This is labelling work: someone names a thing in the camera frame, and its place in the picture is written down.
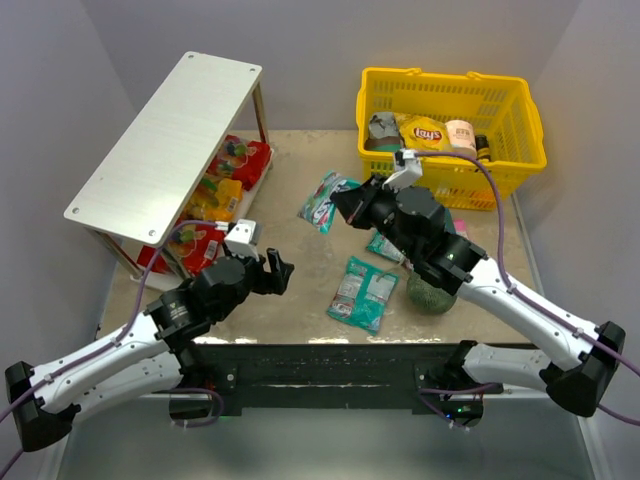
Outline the teal mint candy bag front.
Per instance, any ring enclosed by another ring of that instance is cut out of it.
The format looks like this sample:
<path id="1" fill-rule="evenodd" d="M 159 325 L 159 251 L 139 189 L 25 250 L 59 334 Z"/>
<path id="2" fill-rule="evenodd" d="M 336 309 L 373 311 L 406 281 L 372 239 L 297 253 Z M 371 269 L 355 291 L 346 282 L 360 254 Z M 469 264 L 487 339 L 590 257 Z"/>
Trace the teal mint candy bag front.
<path id="1" fill-rule="evenodd" d="M 334 320 L 375 336 L 398 276 L 351 256 L 326 312 Z"/>

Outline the orange gummy candy bag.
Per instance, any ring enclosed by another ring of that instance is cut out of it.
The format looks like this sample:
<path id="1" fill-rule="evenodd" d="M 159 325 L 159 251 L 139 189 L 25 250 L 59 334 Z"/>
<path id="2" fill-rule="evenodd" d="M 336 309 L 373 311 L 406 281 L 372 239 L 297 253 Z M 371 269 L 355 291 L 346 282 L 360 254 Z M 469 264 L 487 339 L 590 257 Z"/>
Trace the orange gummy candy bag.
<path id="1" fill-rule="evenodd" d="M 184 209 L 193 220 L 231 221 L 243 198 L 242 183 L 224 177 L 203 177 Z"/>

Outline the pink rectangular box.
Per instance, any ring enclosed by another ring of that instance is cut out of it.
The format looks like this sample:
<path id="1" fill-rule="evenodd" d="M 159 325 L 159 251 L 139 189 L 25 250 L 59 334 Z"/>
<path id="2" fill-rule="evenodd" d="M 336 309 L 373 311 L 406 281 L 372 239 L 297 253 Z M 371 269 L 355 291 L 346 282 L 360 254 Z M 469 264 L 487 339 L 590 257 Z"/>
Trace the pink rectangular box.
<path id="1" fill-rule="evenodd" d="M 469 238 L 468 229 L 467 229 L 466 223 L 462 219 L 454 219 L 453 220 L 453 225 L 454 225 L 454 228 L 455 228 L 455 232 L 458 235 L 460 235 L 460 236 L 462 236 L 464 238 Z"/>

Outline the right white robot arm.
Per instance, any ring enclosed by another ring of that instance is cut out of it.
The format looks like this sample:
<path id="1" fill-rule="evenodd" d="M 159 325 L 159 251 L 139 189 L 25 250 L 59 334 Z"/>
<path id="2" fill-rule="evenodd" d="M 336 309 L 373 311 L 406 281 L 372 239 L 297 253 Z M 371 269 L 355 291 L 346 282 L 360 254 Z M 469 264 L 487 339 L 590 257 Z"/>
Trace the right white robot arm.
<path id="1" fill-rule="evenodd" d="M 558 307 L 504 271 L 485 250 L 445 226 L 445 208 L 426 188 L 394 191 L 375 175 L 330 199 L 354 228 L 376 229 L 422 280 L 491 313 L 533 345 L 526 352 L 470 343 L 457 358 L 476 384 L 545 392 L 564 410 L 591 417 L 620 362 L 626 333 Z"/>

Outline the red fruit candy bag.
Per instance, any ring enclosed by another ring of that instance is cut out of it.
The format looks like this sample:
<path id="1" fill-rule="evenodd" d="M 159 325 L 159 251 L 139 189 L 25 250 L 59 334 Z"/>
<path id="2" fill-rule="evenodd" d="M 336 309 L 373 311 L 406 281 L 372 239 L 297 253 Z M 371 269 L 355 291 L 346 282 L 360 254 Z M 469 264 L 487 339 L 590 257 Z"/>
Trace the red fruit candy bag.
<path id="1" fill-rule="evenodd" d="M 245 191 L 258 183 L 271 160 L 267 143 L 227 135 L 207 168 L 210 175 L 239 181 Z"/>

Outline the teal Fox's candy bag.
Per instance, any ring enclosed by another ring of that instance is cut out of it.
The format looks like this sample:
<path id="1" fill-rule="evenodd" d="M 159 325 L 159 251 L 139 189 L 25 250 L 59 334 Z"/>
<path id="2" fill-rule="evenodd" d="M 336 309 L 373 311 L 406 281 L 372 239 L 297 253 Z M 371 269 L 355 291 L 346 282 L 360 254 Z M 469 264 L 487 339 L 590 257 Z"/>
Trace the teal Fox's candy bag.
<path id="1" fill-rule="evenodd" d="M 321 234 L 328 234 L 333 224 L 336 206 L 333 193 L 341 193 L 359 186 L 352 178 L 336 171 L 329 171 L 319 186 L 306 198 L 297 216 L 311 224 Z"/>

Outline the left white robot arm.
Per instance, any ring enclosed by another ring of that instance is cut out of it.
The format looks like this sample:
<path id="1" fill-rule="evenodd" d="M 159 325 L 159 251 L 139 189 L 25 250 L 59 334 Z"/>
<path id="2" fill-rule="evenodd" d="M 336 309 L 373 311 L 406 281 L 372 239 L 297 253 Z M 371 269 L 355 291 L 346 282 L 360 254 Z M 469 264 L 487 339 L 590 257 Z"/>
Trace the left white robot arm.
<path id="1" fill-rule="evenodd" d="M 275 249 L 257 258 L 225 256 L 164 292 L 111 335 L 46 364 L 11 365 L 5 371 L 9 414 L 22 449 L 44 449 L 93 413 L 182 386 L 201 370 L 195 338 L 250 294 L 283 294 L 293 271 Z"/>

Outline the white two-tier shelf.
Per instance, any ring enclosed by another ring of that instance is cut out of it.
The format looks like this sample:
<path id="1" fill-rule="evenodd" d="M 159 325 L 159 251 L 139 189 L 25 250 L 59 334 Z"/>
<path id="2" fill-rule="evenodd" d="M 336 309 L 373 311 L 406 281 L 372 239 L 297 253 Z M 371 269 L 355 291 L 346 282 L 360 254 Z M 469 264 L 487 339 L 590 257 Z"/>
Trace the white two-tier shelf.
<path id="1" fill-rule="evenodd" d="M 186 52 L 64 212 L 101 241 L 134 279 L 122 240 L 158 248 L 246 103 L 268 128 L 260 65 Z"/>

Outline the pink cream jar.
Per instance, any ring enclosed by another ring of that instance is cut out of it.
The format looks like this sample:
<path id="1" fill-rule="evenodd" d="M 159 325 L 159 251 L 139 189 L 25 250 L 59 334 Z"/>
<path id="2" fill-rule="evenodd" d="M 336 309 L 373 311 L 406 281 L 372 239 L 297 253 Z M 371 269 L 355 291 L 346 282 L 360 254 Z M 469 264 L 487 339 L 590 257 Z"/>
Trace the pink cream jar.
<path id="1" fill-rule="evenodd" d="M 453 119 L 445 123 L 451 150 L 468 157 L 477 157 L 475 132 L 471 123 Z"/>

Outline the yellow plastic shopping basket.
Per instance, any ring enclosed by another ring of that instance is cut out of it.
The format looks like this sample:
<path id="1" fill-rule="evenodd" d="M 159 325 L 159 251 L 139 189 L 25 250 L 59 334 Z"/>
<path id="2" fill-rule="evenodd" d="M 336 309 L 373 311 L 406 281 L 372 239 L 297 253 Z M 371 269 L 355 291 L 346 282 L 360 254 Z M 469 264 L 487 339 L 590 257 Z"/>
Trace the yellow plastic shopping basket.
<path id="1" fill-rule="evenodd" d="M 423 159 L 419 185 L 430 189 L 448 208 L 490 211 L 495 207 L 490 181 L 507 198 L 547 165 L 539 112 L 527 81 L 520 77 L 477 72 L 426 73 L 419 68 L 364 69 L 357 96 L 356 124 L 365 178 L 393 171 L 392 153 L 365 146 L 370 118 L 385 111 L 426 116 L 442 123 L 464 120 L 476 133 L 486 136 L 491 156 L 486 164 L 490 179 L 465 160 Z"/>

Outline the yellow Lays chip bag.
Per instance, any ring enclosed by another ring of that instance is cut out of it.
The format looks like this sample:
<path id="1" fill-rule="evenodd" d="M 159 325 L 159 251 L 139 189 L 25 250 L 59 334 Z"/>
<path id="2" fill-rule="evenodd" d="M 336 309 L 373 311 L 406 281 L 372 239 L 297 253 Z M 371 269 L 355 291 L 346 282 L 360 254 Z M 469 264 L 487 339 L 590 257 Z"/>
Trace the yellow Lays chip bag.
<path id="1" fill-rule="evenodd" d="M 438 154 L 453 152 L 444 123 L 428 116 L 398 112 L 394 118 L 405 149 Z"/>

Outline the teal mint candy bag rear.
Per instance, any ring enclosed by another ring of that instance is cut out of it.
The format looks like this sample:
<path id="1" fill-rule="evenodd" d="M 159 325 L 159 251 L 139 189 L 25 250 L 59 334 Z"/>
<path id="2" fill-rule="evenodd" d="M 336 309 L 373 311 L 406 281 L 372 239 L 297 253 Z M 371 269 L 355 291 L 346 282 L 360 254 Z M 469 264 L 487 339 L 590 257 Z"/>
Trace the teal mint candy bag rear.
<path id="1" fill-rule="evenodd" d="M 373 234 L 367 245 L 367 250 L 396 263 L 405 261 L 405 256 L 379 232 Z"/>

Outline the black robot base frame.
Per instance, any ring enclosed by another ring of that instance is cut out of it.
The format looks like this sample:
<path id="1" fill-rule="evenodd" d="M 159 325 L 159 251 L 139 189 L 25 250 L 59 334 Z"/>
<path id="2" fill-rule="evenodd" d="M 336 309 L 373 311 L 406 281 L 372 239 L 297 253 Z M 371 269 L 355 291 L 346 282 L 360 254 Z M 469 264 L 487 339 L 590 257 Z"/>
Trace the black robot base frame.
<path id="1" fill-rule="evenodd" d="M 169 415 L 198 425 L 250 408 L 440 411 L 473 427 L 484 402 L 461 369 L 471 345 L 196 345 Z"/>

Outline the teal mint candy bag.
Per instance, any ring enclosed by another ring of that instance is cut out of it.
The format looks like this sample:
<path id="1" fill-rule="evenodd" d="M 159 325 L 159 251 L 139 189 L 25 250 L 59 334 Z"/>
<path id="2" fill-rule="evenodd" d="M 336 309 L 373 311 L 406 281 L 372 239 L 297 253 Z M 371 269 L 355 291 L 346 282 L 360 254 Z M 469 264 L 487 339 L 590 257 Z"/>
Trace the teal mint candy bag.
<path id="1" fill-rule="evenodd" d="M 375 336 L 398 276 L 351 256 L 326 312 L 334 320 Z"/>
<path id="2" fill-rule="evenodd" d="M 367 245 L 367 250 L 396 263 L 405 261 L 405 256 L 379 232 L 373 234 Z"/>

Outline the dark brown small bottle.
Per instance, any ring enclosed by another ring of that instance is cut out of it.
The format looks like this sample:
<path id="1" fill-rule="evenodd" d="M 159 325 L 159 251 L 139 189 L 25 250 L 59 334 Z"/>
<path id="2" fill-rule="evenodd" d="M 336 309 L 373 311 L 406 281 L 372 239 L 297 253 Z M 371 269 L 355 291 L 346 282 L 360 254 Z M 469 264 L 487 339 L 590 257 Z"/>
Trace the dark brown small bottle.
<path id="1" fill-rule="evenodd" d="M 485 135 L 475 136 L 476 158 L 481 161 L 492 162 L 491 150 L 488 138 Z"/>

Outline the green round melon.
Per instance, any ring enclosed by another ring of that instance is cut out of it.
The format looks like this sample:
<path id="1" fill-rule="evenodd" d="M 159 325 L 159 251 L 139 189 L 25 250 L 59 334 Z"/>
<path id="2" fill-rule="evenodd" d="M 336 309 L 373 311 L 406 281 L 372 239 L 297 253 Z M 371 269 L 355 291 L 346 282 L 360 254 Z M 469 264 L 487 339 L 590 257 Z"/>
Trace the green round melon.
<path id="1" fill-rule="evenodd" d="M 416 272 L 410 273 L 406 292 L 411 303 L 426 315 L 445 314 L 455 305 L 457 300 L 456 296 L 422 280 Z"/>

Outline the red candy bag with barcode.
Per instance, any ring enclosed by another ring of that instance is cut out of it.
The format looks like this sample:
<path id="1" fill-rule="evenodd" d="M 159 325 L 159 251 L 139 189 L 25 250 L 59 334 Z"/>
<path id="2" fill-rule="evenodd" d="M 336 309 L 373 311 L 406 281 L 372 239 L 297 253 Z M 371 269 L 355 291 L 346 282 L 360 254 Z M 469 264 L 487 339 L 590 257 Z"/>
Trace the red candy bag with barcode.
<path id="1" fill-rule="evenodd" d="M 208 225 L 187 225 L 167 244 L 191 275 L 199 274 L 218 257 L 225 233 Z"/>

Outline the grey and teal pouch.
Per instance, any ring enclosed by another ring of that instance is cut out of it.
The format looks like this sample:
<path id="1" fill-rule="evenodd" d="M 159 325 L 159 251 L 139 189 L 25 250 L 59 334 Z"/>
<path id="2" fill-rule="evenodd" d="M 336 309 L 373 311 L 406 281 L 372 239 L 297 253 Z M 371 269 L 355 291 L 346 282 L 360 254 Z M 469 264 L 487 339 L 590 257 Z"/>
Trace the grey and teal pouch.
<path id="1" fill-rule="evenodd" d="M 364 149 L 374 152 L 396 152 L 403 147 L 404 140 L 395 114 L 390 111 L 374 113 L 368 121 Z"/>

